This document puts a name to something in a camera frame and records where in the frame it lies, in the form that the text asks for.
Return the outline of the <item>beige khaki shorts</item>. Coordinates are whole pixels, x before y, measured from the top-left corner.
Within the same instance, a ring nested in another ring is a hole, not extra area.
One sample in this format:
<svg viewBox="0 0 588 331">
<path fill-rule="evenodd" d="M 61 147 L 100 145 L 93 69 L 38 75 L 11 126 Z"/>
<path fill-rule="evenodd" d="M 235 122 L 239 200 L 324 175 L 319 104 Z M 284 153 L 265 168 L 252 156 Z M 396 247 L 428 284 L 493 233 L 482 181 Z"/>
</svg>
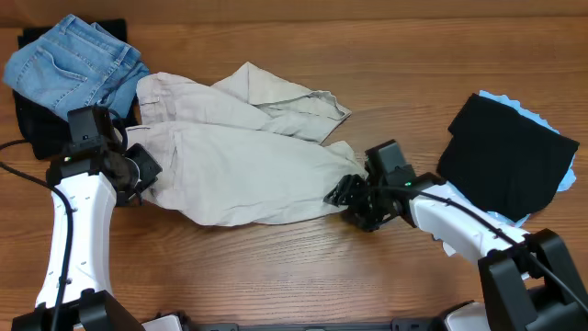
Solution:
<svg viewBox="0 0 588 331">
<path fill-rule="evenodd" d="M 349 117 L 336 97 L 252 63 L 212 86 L 160 72 L 136 89 L 131 143 L 161 166 L 145 199 L 201 225 L 284 224 L 335 212 L 324 197 L 366 171 L 329 135 Z"/>
</svg>

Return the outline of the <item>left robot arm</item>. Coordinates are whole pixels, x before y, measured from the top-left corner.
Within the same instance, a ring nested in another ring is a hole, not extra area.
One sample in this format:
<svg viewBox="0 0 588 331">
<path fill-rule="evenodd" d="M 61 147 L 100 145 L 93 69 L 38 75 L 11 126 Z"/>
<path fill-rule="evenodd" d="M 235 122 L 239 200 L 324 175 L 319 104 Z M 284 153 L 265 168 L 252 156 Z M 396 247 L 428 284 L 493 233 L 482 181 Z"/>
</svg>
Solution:
<svg viewBox="0 0 588 331">
<path fill-rule="evenodd" d="M 141 323 L 113 296 L 109 230 L 113 211 L 140 200 L 162 168 L 138 143 L 128 144 L 115 113 L 86 107 L 68 113 L 71 141 L 51 161 L 41 185 L 51 190 L 51 252 L 35 309 L 12 331 L 182 331 L 176 314 Z"/>
</svg>

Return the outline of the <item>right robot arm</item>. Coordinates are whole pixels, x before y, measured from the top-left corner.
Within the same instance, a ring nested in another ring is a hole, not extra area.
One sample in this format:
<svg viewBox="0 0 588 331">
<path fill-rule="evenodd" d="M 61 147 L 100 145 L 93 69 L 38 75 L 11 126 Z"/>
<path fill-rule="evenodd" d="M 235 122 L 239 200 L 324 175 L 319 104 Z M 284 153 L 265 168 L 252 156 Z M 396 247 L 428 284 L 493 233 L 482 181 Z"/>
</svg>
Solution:
<svg viewBox="0 0 588 331">
<path fill-rule="evenodd" d="M 567 246 L 549 229 L 531 234 L 463 199 L 443 178 L 415 175 L 395 141 L 367 150 L 367 177 L 346 175 L 324 198 L 346 206 L 365 232 L 395 217 L 479 269 L 482 302 L 438 317 L 401 318 L 393 330 L 587 331 L 587 292 Z"/>
</svg>

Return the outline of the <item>folded black garment left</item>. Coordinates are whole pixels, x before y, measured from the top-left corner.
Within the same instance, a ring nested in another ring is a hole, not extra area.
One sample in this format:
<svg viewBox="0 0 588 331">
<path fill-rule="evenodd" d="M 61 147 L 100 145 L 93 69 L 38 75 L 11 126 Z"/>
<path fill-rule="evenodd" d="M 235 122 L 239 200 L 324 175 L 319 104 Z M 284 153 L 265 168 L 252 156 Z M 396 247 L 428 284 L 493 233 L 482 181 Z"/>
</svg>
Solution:
<svg viewBox="0 0 588 331">
<path fill-rule="evenodd" d="M 115 38 L 128 41 L 125 19 L 117 18 L 98 21 L 97 25 L 100 25 Z M 24 48 L 49 30 L 50 27 L 23 29 L 21 35 L 17 36 L 18 48 Z M 15 100 L 18 128 L 24 140 L 31 144 L 35 157 L 43 160 L 59 154 L 63 146 L 71 139 L 67 121 L 56 116 L 47 108 L 21 96 L 17 91 L 13 90 L 12 92 Z M 138 125 L 139 123 L 133 110 L 136 104 L 137 98 L 134 98 L 127 117 L 124 120 L 114 120 L 114 123 L 123 124 L 125 127 Z"/>
</svg>

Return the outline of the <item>folded blue denim jeans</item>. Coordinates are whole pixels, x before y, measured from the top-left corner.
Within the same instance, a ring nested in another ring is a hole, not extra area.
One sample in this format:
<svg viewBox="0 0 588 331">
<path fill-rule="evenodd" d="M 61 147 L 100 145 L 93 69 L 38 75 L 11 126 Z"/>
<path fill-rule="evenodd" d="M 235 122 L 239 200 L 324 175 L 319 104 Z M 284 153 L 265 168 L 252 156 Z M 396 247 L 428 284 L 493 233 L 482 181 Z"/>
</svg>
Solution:
<svg viewBox="0 0 588 331">
<path fill-rule="evenodd" d="M 149 74 L 137 49 L 70 14 L 14 52 L 3 81 L 64 120 L 69 111 L 94 105 L 125 118 L 139 80 Z"/>
</svg>

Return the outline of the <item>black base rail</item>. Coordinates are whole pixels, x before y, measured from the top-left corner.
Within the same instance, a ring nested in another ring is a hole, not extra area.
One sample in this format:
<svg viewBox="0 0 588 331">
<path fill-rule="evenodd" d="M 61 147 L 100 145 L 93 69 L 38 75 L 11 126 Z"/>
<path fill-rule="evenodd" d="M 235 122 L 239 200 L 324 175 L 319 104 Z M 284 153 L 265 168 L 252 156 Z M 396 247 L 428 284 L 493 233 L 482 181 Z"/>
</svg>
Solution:
<svg viewBox="0 0 588 331">
<path fill-rule="evenodd" d="M 440 317 L 394 318 L 387 323 L 327 323 L 238 325 L 197 324 L 187 315 L 166 314 L 142 324 L 145 331 L 447 331 L 451 327 Z"/>
</svg>

